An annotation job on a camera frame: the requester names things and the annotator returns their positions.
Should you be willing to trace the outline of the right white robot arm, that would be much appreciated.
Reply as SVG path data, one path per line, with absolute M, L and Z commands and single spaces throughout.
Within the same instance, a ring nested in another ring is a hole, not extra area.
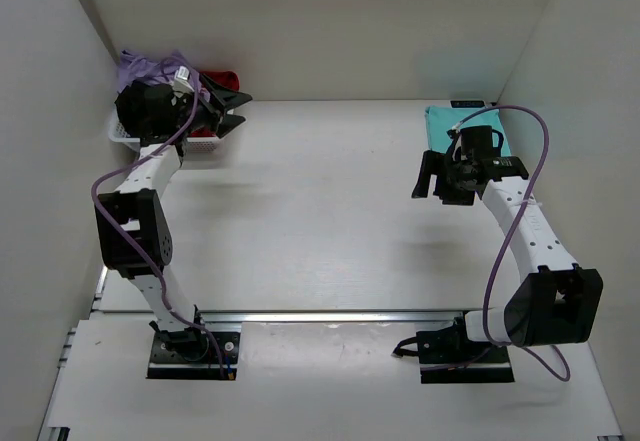
M 445 205 L 460 206 L 481 199 L 503 231 L 520 276 L 504 307 L 470 311 L 427 338 L 426 352 L 435 362 L 471 361 L 493 342 L 529 348 L 589 339 L 602 278 L 569 254 L 528 186 L 529 174 L 515 156 L 424 152 L 413 197 L 434 195 Z

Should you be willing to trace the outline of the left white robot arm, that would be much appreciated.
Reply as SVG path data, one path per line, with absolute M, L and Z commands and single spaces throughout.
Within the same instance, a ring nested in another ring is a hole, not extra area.
M 185 67 L 168 82 L 130 82 L 115 106 L 120 123 L 139 140 L 139 157 L 114 191 L 100 193 L 100 180 L 91 188 L 104 264 L 139 290 L 156 316 L 156 339 L 187 363 L 222 353 L 169 268 L 173 241 L 161 197 L 182 167 L 191 134 L 206 128 L 225 137 L 244 123 L 234 111 L 251 99 L 206 74 L 192 79 Z

